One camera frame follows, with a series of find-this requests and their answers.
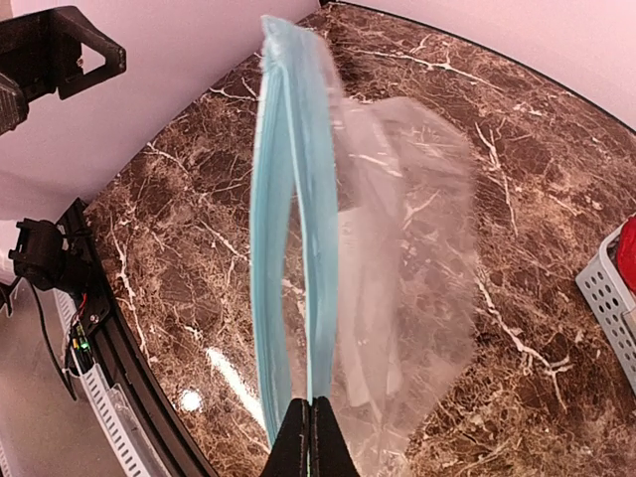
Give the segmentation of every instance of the transparent plastic bag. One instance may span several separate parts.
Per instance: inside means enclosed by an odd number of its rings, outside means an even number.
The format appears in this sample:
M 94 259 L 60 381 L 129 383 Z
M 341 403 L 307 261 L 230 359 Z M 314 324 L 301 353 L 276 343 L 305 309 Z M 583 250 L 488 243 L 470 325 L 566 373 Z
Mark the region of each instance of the transparent plastic bag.
M 401 475 L 406 472 L 401 457 L 409 436 L 472 353 L 475 253 L 468 147 L 451 125 L 415 101 L 392 98 L 358 104 L 345 97 L 329 52 L 316 35 L 279 20 L 269 24 L 265 33 L 265 64 L 274 62 L 286 82 L 282 89 L 288 101 L 290 130 L 304 130 L 296 135 L 299 141 L 329 141 L 331 154 L 311 153 L 304 142 L 300 149 L 306 154 L 291 154 L 288 159 L 288 165 L 293 163 L 295 168 L 299 214 L 292 212 L 291 220 L 289 214 L 284 217 L 289 239 L 280 279 L 285 286 L 271 290 L 270 298 L 280 299 L 282 294 L 290 306 L 281 306 L 284 317 L 276 310 L 260 319 L 284 323 L 274 326 L 277 333 L 286 330 L 286 344 L 278 335 L 269 343 L 276 353 L 290 357 L 286 389 L 299 390 L 306 380 L 309 399 L 323 396 L 324 387 L 316 394 L 311 382 L 316 376 L 323 382 L 331 377 L 327 396 L 361 474 Z M 265 69 L 266 76 L 268 73 L 272 71 Z M 274 108 L 271 103 L 261 106 L 265 111 Z M 331 134 L 323 130 L 317 137 L 309 129 L 314 121 L 324 122 L 325 107 Z M 280 159 L 285 153 L 277 152 L 279 167 L 285 167 L 285 159 Z M 325 190 L 321 194 L 313 190 L 312 199 L 336 195 L 335 230 L 332 209 L 326 222 L 312 223 L 317 216 L 306 209 L 317 204 L 306 201 L 307 183 L 298 181 L 303 167 L 329 164 L 335 165 L 334 187 L 325 176 L 313 178 L 313 186 L 321 184 Z M 293 203 L 291 193 L 287 202 Z M 320 230 L 322 236 L 317 238 L 315 231 Z M 301 240 L 306 295 L 298 276 Z M 282 273 L 278 261 L 284 245 L 279 242 L 275 260 Z M 334 253 L 337 277 L 333 274 Z M 316 268 L 316 263 L 329 265 Z M 334 293 L 334 281 L 338 283 L 336 326 L 332 301 L 328 306 L 321 303 L 333 299 L 328 295 Z M 317 294 L 310 282 L 323 283 L 324 293 Z M 305 298 L 309 306 L 303 315 Z M 305 340 L 300 333 L 303 322 Z M 334 357 L 333 369 L 329 353 Z M 260 376 L 266 375 L 268 367 L 289 370 L 289 362 L 281 363 L 263 361 Z M 262 392 L 263 385 L 261 398 L 267 414 L 265 402 L 271 396 Z

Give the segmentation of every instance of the gray floor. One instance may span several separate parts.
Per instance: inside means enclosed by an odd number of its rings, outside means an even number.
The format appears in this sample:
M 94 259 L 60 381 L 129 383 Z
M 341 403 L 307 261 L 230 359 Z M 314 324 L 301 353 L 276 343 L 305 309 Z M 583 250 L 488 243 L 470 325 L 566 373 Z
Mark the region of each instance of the gray floor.
M 13 477 L 124 475 L 85 397 L 73 401 L 42 338 L 31 290 L 0 312 L 0 443 Z M 53 349 L 62 331 L 53 294 L 41 294 Z

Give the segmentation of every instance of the bright light spot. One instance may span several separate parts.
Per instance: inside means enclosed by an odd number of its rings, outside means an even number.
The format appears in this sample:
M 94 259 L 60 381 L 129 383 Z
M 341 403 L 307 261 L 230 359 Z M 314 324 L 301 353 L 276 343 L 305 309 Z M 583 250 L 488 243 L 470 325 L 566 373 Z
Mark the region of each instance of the bright light spot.
M 262 416 L 260 401 L 254 397 L 254 392 L 245 384 L 235 367 L 232 366 L 219 350 L 209 348 L 207 354 L 212 362 L 212 366 L 223 375 L 228 385 L 230 385 L 230 388 L 232 388 L 232 391 L 237 394 L 243 407 L 245 407 L 247 412 L 258 422 L 258 425 L 265 429 L 265 419 Z
M 203 400 L 196 391 L 185 390 L 181 393 L 181 409 L 189 412 L 201 409 Z

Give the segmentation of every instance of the white wall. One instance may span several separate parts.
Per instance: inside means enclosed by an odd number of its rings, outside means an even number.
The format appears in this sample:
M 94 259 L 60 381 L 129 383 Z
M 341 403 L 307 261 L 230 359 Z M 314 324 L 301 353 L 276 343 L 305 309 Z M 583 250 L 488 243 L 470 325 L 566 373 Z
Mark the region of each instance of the white wall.
M 57 219 L 75 197 L 93 198 L 256 51 L 262 14 L 297 21 L 318 8 L 318 0 L 12 0 L 14 16 L 67 3 L 126 49 L 128 71 L 65 101 L 33 102 L 27 122 L 0 137 L 0 220 Z
M 528 65 L 636 128 L 634 0 L 350 0 Z

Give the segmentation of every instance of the marble tabletop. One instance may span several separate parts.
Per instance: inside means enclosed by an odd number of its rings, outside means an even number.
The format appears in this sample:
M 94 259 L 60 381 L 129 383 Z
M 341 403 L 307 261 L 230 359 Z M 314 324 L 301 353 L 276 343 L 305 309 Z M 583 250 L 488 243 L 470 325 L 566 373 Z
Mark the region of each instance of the marble tabletop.
M 302 24 L 329 43 L 347 94 L 418 100 L 462 132 L 477 167 L 476 353 L 421 417 L 412 473 L 632 475 L 636 402 L 573 280 L 636 210 L 636 136 L 559 85 L 430 28 L 338 4 Z M 257 475 L 267 455 L 248 268 L 259 79 L 254 54 L 86 210 L 128 324 L 221 475 Z

